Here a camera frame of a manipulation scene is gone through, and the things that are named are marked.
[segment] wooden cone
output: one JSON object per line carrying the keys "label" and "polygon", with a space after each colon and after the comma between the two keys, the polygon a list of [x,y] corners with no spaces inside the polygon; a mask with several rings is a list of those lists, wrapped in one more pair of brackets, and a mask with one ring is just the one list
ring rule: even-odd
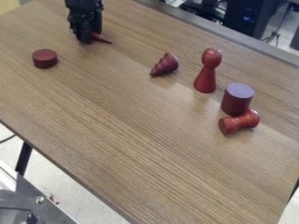
{"label": "wooden cone", "polygon": [[151,76],[159,76],[161,74],[171,73],[178,68],[178,60],[176,55],[167,52],[162,59],[159,60],[155,67],[151,69]]}

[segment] game piece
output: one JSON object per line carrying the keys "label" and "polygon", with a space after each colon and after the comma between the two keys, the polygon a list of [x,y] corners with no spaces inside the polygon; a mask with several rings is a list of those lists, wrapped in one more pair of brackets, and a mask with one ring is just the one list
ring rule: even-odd
{"label": "game piece", "polygon": [[57,64],[57,53],[49,49],[37,50],[32,54],[33,64],[37,68],[49,68]]}
{"label": "game piece", "polygon": [[95,32],[95,31],[93,32],[93,38],[95,40],[99,40],[104,43],[112,44],[112,42],[110,40],[108,40],[104,35],[102,35],[98,32]]}
{"label": "game piece", "polygon": [[255,128],[260,122],[258,112],[248,109],[245,114],[237,117],[225,117],[219,120],[219,128],[225,134],[232,133],[241,127]]}
{"label": "game piece", "polygon": [[178,68],[178,60],[176,55],[167,52],[160,61],[151,69],[151,76],[158,76],[161,74],[171,73]]}
{"label": "game piece", "polygon": [[221,51],[208,48],[202,54],[203,69],[194,81],[194,87],[201,93],[212,93],[216,90],[215,68],[221,63]]}
{"label": "game piece", "polygon": [[221,103],[221,108],[230,116],[240,116],[249,108],[254,97],[254,90],[241,83],[229,84]]}

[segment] red cylinder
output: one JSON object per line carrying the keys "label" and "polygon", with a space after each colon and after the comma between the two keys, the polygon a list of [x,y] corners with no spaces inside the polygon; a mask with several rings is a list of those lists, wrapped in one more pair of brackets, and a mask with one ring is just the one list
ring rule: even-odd
{"label": "red cylinder", "polygon": [[254,97],[254,90],[248,85],[241,83],[229,84],[221,103],[221,108],[230,116],[244,114]]}
{"label": "red cylinder", "polygon": [[32,54],[33,64],[38,68],[49,68],[57,64],[57,53],[49,49],[37,50]]}

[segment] metal frame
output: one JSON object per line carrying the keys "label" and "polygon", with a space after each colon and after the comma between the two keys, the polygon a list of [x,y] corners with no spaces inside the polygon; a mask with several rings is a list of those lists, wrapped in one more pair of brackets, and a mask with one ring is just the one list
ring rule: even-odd
{"label": "metal frame", "polygon": [[22,177],[24,176],[24,173],[26,171],[31,153],[32,147],[26,142],[24,142],[16,166],[16,172]]}

